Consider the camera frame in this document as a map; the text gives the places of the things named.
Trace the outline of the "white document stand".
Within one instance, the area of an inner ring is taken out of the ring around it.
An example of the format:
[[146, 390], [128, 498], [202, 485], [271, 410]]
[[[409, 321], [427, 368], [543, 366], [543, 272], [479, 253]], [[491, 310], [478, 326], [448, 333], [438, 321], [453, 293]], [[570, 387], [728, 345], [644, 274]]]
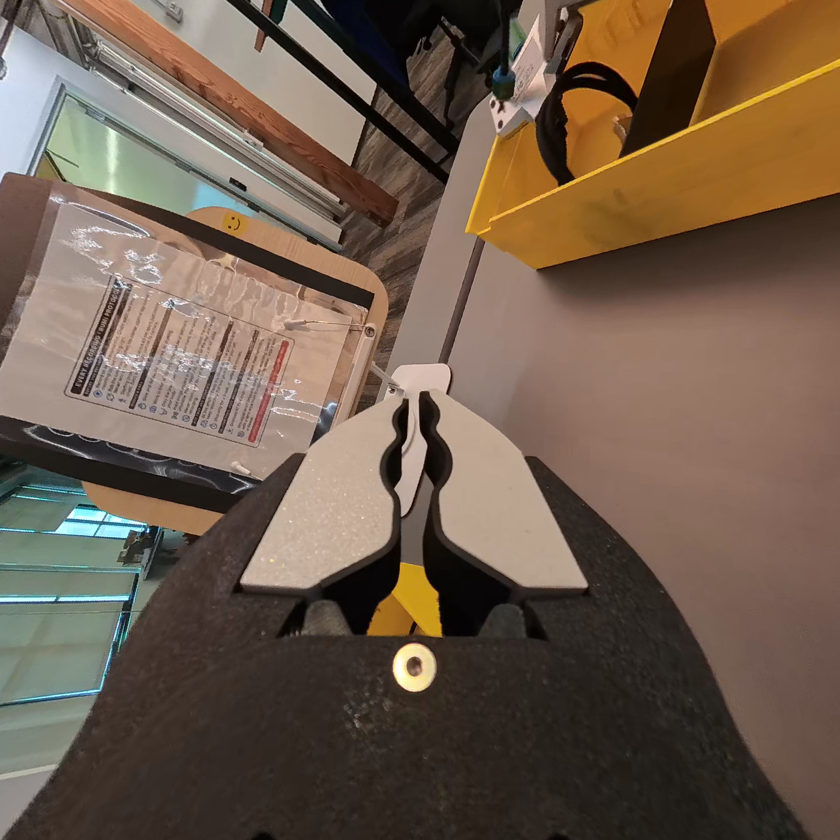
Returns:
[[279, 522], [325, 511], [336, 517], [360, 515], [399, 529], [409, 512], [423, 472], [427, 445], [419, 430], [422, 392], [446, 394], [446, 364], [410, 364], [389, 381], [389, 400], [354, 416], [312, 445], [298, 462], [290, 495], [281, 502]]

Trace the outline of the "black metal railing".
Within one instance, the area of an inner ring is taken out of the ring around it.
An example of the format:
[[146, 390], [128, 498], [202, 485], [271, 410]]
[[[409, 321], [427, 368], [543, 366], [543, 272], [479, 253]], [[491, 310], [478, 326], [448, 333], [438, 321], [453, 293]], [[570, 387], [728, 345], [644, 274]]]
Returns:
[[[231, 7], [243, 15], [258, 31], [285, 50], [296, 62], [319, 79], [331, 91], [336, 93], [351, 108], [362, 115], [373, 127], [396, 144], [402, 151], [418, 163], [428, 174], [442, 184], [447, 184], [449, 173], [441, 163], [436, 162], [424, 153], [414, 142], [410, 141], [403, 132], [390, 123], [384, 115], [378, 112], [368, 101], [358, 95], [347, 83], [334, 74], [318, 58], [307, 51], [300, 43], [291, 37], [281, 26], [275, 23], [270, 15], [263, 12], [250, 1], [230, 1]], [[406, 87], [382, 69], [372, 58], [368, 57], [352, 42], [338, 23], [325, 12], [318, 3], [313, 1], [293, 1], [292, 4], [303, 12], [305, 17], [313, 22], [331, 41], [363, 73], [372, 79], [377, 87], [386, 93], [417, 126], [443, 148], [449, 155], [454, 155], [459, 149], [459, 140], [414, 96]]]

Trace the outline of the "wooden beam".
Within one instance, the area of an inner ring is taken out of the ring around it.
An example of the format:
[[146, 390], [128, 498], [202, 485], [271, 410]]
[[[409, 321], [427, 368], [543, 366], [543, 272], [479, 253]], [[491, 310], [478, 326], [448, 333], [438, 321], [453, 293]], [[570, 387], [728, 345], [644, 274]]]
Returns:
[[387, 227], [396, 199], [281, 116], [170, 29], [128, 1], [58, 2], [74, 18], [181, 84], [268, 152], [335, 195], [378, 227]]

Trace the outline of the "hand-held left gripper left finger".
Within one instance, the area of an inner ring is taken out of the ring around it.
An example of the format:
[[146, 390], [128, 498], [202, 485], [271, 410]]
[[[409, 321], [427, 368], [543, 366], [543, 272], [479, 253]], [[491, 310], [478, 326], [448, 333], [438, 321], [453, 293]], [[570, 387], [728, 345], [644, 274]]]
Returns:
[[335, 602], [353, 634], [368, 634], [401, 569], [408, 415], [407, 400], [386, 400], [310, 447], [245, 567], [244, 592]]

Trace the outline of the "black bin divider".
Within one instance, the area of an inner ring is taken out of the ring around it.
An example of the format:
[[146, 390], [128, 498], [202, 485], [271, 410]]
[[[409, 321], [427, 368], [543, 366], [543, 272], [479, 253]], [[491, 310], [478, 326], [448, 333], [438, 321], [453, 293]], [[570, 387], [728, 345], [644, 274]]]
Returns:
[[690, 124], [717, 47], [704, 1], [673, 1], [661, 28], [621, 158]]

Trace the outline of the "yellow plastic bin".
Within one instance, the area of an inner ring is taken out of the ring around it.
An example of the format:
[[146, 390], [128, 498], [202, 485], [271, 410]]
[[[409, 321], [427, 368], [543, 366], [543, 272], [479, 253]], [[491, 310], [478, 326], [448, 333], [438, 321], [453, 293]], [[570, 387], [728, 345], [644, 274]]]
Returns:
[[571, 91], [576, 178], [557, 185], [531, 125], [497, 139], [466, 232], [541, 269], [837, 194], [839, 3], [705, 5], [715, 43], [679, 131], [623, 154], [628, 110]]
[[438, 593], [424, 567], [401, 563], [395, 589], [376, 608], [366, 632], [371, 637], [441, 637]]

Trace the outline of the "large framed window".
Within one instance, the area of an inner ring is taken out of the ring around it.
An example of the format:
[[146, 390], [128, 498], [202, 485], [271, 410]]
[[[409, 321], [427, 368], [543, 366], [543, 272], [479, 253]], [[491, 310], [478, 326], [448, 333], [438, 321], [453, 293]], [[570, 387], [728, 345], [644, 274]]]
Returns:
[[163, 536], [77, 479], [2, 463], [3, 710], [99, 693]]

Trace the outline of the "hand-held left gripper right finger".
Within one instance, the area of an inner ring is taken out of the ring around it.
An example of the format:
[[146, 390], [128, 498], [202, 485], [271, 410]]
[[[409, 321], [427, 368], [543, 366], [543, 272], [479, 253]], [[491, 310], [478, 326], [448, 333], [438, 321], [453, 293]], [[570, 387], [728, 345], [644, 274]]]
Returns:
[[422, 392], [432, 483], [423, 567], [445, 636], [478, 636], [499, 606], [587, 593], [589, 585], [518, 446], [451, 396]]

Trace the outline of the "white adapter block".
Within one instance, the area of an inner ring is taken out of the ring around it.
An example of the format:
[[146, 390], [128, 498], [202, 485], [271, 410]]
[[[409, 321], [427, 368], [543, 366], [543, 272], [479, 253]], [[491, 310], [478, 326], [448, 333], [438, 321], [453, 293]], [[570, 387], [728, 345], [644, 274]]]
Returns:
[[534, 123], [557, 76], [566, 68], [583, 27], [581, 8], [588, 2], [542, 2], [539, 14], [525, 35], [511, 14], [511, 69], [516, 82], [513, 96], [489, 99], [496, 136], [507, 138]]

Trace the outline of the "silver sliding door rail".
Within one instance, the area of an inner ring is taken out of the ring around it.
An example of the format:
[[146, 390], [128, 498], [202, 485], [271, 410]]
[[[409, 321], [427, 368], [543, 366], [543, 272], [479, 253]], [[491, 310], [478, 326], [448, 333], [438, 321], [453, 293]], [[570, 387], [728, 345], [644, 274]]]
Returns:
[[188, 167], [241, 205], [339, 253], [348, 207], [223, 114], [105, 35], [68, 2], [56, 2], [88, 72], [108, 93], [80, 94], [102, 120]]

